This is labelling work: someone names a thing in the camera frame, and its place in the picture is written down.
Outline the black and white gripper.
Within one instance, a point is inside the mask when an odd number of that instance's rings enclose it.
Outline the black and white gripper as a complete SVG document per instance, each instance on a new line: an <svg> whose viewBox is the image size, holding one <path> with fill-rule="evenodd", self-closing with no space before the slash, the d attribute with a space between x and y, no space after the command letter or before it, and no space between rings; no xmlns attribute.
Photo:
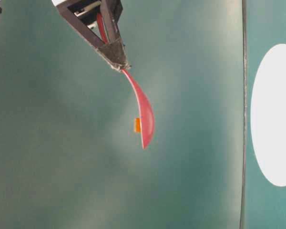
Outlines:
<svg viewBox="0 0 286 229"><path fill-rule="evenodd" d="M130 69L123 41L122 46L119 42L106 46L101 40L97 26L97 14L101 13L109 29L110 38L118 38L118 20L123 10L120 0L52 0L52 3L59 14L107 63Z"/></svg>

